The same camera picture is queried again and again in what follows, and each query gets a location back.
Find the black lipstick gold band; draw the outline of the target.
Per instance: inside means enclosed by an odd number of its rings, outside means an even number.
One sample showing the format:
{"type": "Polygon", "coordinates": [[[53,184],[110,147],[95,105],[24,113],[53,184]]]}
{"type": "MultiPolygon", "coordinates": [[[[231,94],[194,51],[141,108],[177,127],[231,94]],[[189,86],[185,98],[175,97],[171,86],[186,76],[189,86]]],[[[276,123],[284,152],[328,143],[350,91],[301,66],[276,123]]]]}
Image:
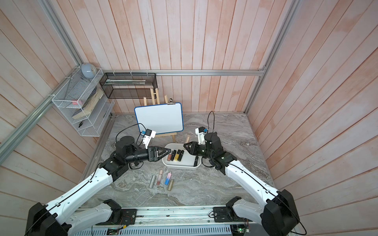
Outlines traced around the black lipstick gold band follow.
{"type": "Polygon", "coordinates": [[[179,154],[178,161],[181,161],[181,160],[182,160],[183,154],[184,154],[184,150],[181,150],[181,152],[180,152],[180,154],[179,154]]]}

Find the black lipstick tube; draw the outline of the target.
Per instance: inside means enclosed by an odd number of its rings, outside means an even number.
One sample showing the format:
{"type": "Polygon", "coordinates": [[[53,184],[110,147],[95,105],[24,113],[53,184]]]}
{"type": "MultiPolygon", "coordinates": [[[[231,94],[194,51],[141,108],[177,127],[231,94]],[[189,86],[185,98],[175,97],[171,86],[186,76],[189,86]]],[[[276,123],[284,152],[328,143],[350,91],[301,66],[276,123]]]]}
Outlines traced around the black lipstick tube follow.
{"type": "Polygon", "coordinates": [[[172,154],[171,154],[171,161],[174,160],[175,155],[176,155],[176,150],[173,150],[173,151],[172,151],[172,154]]]}

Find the white storage box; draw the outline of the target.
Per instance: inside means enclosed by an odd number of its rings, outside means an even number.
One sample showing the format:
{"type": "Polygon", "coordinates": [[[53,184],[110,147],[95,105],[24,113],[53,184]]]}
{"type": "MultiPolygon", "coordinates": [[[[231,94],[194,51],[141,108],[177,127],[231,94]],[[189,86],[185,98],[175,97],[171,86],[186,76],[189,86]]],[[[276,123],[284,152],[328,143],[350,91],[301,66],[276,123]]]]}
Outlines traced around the white storage box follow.
{"type": "Polygon", "coordinates": [[[189,154],[188,151],[184,149],[183,145],[184,144],[170,143],[165,146],[165,148],[171,149],[171,151],[179,149],[184,150],[181,161],[174,160],[174,157],[172,157],[170,161],[167,161],[168,156],[164,157],[162,162],[166,167],[172,169],[195,170],[202,164],[202,158],[198,157],[197,165],[195,166],[196,156],[189,154]]]}

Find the gold black square lipstick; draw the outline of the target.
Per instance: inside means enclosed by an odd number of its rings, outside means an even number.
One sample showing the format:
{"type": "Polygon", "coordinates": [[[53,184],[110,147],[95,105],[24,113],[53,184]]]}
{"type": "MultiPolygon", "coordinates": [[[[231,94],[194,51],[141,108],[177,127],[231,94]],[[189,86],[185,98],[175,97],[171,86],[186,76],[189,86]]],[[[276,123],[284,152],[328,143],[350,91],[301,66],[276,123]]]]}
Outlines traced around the gold black square lipstick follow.
{"type": "Polygon", "coordinates": [[[175,157],[174,157],[174,161],[177,161],[179,159],[179,155],[181,153],[181,150],[177,150],[176,154],[175,154],[175,157]]]}

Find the pink frosted lipstick tube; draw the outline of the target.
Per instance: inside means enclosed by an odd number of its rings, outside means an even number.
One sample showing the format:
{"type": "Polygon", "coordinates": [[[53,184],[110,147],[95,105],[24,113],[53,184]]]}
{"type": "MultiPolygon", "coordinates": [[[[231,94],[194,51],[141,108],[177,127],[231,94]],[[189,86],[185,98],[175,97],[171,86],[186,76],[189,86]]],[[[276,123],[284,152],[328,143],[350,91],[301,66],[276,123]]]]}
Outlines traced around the pink frosted lipstick tube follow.
{"type": "Polygon", "coordinates": [[[163,170],[160,170],[159,174],[158,174],[158,177],[157,177],[157,182],[156,182],[157,186],[160,186],[161,179],[162,179],[162,174],[163,174],[163,170]]]}

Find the silver lipstick tube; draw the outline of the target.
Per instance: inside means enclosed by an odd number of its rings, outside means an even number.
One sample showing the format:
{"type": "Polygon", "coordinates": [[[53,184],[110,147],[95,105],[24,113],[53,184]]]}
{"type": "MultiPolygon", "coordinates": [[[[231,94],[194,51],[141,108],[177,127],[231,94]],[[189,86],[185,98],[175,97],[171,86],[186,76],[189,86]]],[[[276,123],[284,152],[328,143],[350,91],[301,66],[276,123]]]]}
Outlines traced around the silver lipstick tube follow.
{"type": "Polygon", "coordinates": [[[149,188],[153,188],[154,184],[155,184],[155,180],[156,180],[156,175],[153,175],[151,177],[151,181],[150,181],[150,184],[149,184],[149,188]]]}

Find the black lipstick silver band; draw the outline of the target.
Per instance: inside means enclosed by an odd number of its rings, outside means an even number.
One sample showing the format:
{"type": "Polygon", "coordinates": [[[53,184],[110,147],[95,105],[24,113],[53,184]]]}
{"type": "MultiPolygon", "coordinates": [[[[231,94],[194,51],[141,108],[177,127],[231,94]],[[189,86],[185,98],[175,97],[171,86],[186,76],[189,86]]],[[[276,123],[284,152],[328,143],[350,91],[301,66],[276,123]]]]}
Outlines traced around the black lipstick silver band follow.
{"type": "Polygon", "coordinates": [[[199,156],[196,156],[195,157],[195,161],[194,161],[194,167],[198,167],[200,165],[199,163],[199,156]]]}

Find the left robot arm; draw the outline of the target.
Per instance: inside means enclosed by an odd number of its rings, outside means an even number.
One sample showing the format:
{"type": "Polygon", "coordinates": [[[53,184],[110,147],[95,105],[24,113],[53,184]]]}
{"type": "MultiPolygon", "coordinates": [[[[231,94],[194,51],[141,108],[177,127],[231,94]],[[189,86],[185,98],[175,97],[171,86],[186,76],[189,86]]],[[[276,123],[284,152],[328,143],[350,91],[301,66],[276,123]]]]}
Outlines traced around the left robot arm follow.
{"type": "Polygon", "coordinates": [[[57,199],[30,208],[25,235],[71,236],[98,223],[110,220],[119,223],[121,207],[113,200],[79,213],[76,210],[127,172],[131,164],[157,162],[170,153],[170,149],[163,147],[140,148],[132,136],[122,137],[115,143],[115,151],[86,179],[57,199]]]}

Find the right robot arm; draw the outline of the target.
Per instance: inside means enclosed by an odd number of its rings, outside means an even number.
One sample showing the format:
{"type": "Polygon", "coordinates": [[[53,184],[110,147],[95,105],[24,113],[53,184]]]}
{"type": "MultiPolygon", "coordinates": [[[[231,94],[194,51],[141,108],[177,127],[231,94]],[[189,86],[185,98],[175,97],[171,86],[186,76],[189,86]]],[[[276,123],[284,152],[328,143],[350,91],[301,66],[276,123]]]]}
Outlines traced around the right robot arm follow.
{"type": "Polygon", "coordinates": [[[279,191],[250,172],[232,153],[226,151],[217,133],[200,133],[198,141],[183,145],[193,156],[208,159],[216,170],[236,181],[255,200],[250,203],[240,197],[230,200],[226,207],[232,215],[260,224],[270,236],[287,236],[301,225],[293,195],[279,191]]]}

